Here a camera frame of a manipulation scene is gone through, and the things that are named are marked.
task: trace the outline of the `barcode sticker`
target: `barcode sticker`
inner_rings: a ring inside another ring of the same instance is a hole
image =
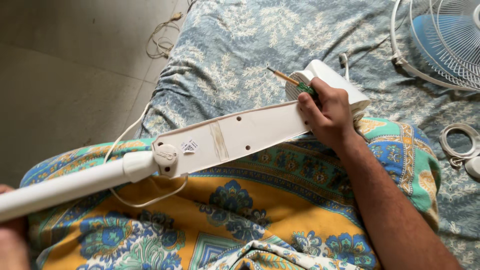
[[[190,137],[187,141],[183,142],[180,145],[180,148],[183,153],[195,153],[198,148],[198,144]]]

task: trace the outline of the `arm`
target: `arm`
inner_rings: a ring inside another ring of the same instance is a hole
[[[12,190],[13,188],[0,184],[0,194]],[[30,269],[25,229],[24,218],[0,223],[0,268],[5,270]]]
[[[321,109],[307,93],[302,112],[320,142],[337,153],[350,178],[360,214],[385,269],[461,269],[455,257],[398,189],[356,134],[348,93],[314,78]]]

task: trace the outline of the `screwdriver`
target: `screwdriver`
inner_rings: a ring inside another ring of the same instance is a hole
[[[280,71],[274,70],[274,69],[272,69],[268,66],[267,66],[267,69],[270,70],[271,72],[273,72],[273,74],[277,75],[278,77],[280,77],[280,78],[292,83],[293,85],[295,85],[297,87],[297,90],[299,90],[301,92],[307,92],[313,98],[318,96],[318,94],[315,90],[313,90],[310,86],[306,86],[303,82],[297,82],[294,79],[287,77],[285,74],[281,73]]]

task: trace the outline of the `green screwdriver handle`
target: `green screwdriver handle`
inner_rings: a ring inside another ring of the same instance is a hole
[[[307,92],[312,96],[312,98],[315,98],[318,96],[317,92],[313,90],[310,86],[306,86],[303,82],[300,82],[299,85],[297,85],[297,89],[302,91],[302,92]]]

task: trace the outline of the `blue patterned bedsheet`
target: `blue patterned bedsheet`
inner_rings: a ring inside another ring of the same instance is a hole
[[[372,99],[367,116],[418,125],[443,167],[438,191],[443,242],[466,269],[480,268],[478,182],[449,165],[438,143],[452,123],[479,129],[480,94],[441,88],[391,62],[391,0],[198,0],[184,22],[136,137],[228,113],[286,101],[283,83],[265,69],[302,70],[320,59]],[[408,49],[408,28],[398,30]]]

